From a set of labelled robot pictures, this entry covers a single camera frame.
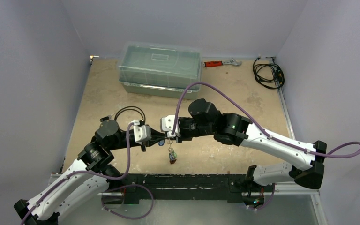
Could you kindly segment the metal keyring plate with keys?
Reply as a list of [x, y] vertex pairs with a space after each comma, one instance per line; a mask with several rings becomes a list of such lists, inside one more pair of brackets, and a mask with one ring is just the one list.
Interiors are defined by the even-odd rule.
[[169, 138], [167, 139], [168, 142], [168, 157], [169, 157], [169, 163], [173, 165], [177, 161], [177, 153], [175, 152], [172, 144], [173, 141], [171, 141]]

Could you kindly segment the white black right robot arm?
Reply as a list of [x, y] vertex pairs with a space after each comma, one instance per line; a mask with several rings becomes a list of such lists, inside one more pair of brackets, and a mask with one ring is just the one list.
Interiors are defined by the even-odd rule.
[[270, 166], [250, 166], [244, 184], [251, 191], [271, 183], [294, 181], [309, 189], [320, 189], [324, 177], [324, 157], [327, 144], [299, 142], [269, 130], [260, 130], [255, 122], [235, 113], [221, 113], [213, 103], [197, 99], [188, 107], [190, 117], [161, 118], [161, 130], [171, 140], [190, 141], [194, 137], [211, 135], [225, 145], [260, 150], [283, 163]]

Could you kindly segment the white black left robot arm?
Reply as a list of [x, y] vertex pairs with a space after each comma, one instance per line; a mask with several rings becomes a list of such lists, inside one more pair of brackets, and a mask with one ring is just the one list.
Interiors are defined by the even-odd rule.
[[178, 126], [174, 119], [163, 118], [161, 131], [152, 129], [143, 120], [134, 120], [125, 130], [116, 120], [104, 117], [90, 143], [78, 154], [60, 177], [29, 200], [19, 200], [14, 209], [22, 225], [56, 225], [71, 208], [93, 195], [117, 191], [128, 176], [131, 148], [154, 145], [175, 137]]

